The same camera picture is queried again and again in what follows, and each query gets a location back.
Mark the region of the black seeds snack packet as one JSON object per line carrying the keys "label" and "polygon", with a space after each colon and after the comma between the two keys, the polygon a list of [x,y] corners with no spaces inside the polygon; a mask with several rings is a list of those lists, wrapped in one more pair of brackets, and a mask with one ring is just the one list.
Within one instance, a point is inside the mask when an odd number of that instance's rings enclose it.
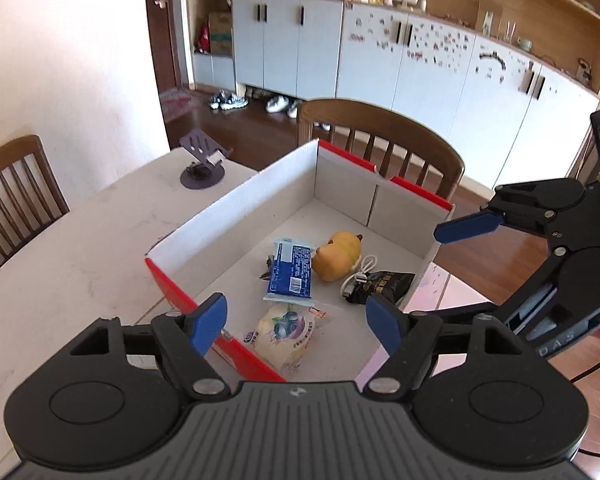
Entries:
{"label": "black seeds snack packet", "polygon": [[398,304],[410,290],[414,278],[413,273],[396,271],[362,272],[349,276],[340,292],[349,304],[366,304],[373,294],[381,294]]}

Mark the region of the blueberry bread clear package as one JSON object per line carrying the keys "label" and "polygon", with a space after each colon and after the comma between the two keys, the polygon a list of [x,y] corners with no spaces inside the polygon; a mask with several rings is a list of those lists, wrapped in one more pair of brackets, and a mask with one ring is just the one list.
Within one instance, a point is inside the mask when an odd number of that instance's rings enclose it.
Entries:
{"label": "blueberry bread clear package", "polygon": [[317,328],[329,322],[316,307],[276,302],[242,342],[285,379],[293,378]]}

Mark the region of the blue white wipes packet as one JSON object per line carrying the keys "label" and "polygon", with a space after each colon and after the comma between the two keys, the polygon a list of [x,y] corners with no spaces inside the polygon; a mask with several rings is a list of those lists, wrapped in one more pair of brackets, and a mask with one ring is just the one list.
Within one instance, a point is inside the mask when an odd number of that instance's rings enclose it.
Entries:
{"label": "blue white wipes packet", "polygon": [[312,248],[291,238],[279,238],[274,245],[264,300],[313,307]]}

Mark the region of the brown wooden chair right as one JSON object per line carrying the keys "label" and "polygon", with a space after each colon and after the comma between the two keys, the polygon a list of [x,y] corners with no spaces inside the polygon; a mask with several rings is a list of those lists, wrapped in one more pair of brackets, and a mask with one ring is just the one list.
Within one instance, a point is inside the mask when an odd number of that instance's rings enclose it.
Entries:
{"label": "brown wooden chair right", "polygon": [[355,145],[362,143],[360,133],[367,136],[363,141],[366,162],[373,160],[376,151],[382,151],[378,172],[387,177],[397,148],[404,151],[398,176],[404,178],[412,161],[422,162],[416,179],[418,185],[425,183],[430,170],[440,174],[436,189],[437,196],[452,197],[464,176],[465,164],[460,154],[452,146],[428,127],[416,120],[400,115],[392,110],[372,104],[347,99],[317,99],[306,101],[298,108],[298,141],[306,144],[318,137],[317,126],[328,125],[332,130],[327,140],[336,138],[338,129],[347,131],[344,150],[350,154]]}

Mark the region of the brown wooden chair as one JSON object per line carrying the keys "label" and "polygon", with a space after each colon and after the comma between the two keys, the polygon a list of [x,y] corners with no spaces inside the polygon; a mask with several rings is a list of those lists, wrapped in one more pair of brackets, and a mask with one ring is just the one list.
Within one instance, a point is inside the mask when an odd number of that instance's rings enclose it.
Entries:
{"label": "brown wooden chair", "polygon": [[0,267],[68,212],[38,136],[0,146]]}
{"label": "brown wooden chair", "polygon": [[392,110],[372,104],[347,99],[317,99],[306,101],[298,108],[298,141],[306,144],[318,137],[317,126],[328,125],[332,130],[327,140],[336,138],[338,129],[347,131],[344,150],[350,154],[355,145],[362,143],[360,133],[367,136],[363,141],[366,162],[373,160],[376,151],[382,151],[378,172],[387,177],[397,148],[404,151],[398,176],[404,178],[412,161],[422,162],[416,179],[418,185],[425,183],[430,170],[440,174],[436,189],[437,196],[452,197],[464,176],[465,164],[460,154],[452,146],[428,127],[416,120],[400,115]]}

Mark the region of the red cardboard shoe box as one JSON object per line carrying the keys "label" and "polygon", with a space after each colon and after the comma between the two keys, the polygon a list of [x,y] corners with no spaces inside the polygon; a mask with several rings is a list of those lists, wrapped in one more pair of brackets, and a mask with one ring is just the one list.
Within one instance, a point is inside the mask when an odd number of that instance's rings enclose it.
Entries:
{"label": "red cardboard shoe box", "polygon": [[317,250],[348,232],[378,270],[422,278],[437,255],[434,228],[453,205],[399,177],[385,179],[325,141],[312,141],[204,208],[147,253],[145,262],[164,298],[189,313],[214,292],[226,298],[227,318],[212,346],[247,380],[299,382],[357,378],[380,343],[365,309],[349,304],[338,281],[313,275],[310,293],[324,318],[308,328],[306,350],[286,370],[254,348],[261,318],[270,310],[260,276],[282,240]]}

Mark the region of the grey phone stand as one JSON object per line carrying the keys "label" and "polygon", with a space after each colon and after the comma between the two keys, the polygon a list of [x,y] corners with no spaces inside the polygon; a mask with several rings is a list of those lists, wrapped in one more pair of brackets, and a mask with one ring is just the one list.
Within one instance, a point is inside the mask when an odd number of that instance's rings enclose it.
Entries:
{"label": "grey phone stand", "polygon": [[180,182],[189,190],[204,190],[218,184],[225,176],[224,162],[233,153],[199,128],[182,136],[180,145],[194,160],[181,173]]}

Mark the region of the sneakers on floor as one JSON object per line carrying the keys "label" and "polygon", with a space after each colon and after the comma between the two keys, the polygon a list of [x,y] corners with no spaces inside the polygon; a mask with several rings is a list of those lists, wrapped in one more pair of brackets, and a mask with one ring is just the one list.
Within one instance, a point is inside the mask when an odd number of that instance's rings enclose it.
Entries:
{"label": "sneakers on floor", "polygon": [[209,99],[212,110],[241,110],[248,106],[249,101],[236,93],[220,90]]}

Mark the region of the red patterned door rug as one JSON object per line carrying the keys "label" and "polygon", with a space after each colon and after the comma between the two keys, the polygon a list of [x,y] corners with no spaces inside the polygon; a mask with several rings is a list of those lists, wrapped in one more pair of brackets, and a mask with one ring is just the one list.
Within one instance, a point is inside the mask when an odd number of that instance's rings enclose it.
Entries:
{"label": "red patterned door rug", "polygon": [[159,94],[162,117],[166,124],[173,122],[197,107],[205,106],[207,99],[203,94],[184,88],[171,88]]}

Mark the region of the brown wooden chair far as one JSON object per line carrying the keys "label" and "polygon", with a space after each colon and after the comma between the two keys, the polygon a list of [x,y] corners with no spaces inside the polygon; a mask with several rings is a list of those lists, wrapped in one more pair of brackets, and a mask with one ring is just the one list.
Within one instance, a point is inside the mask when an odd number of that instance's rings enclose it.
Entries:
{"label": "brown wooden chair far", "polygon": [[38,136],[0,146],[0,267],[68,212]]}

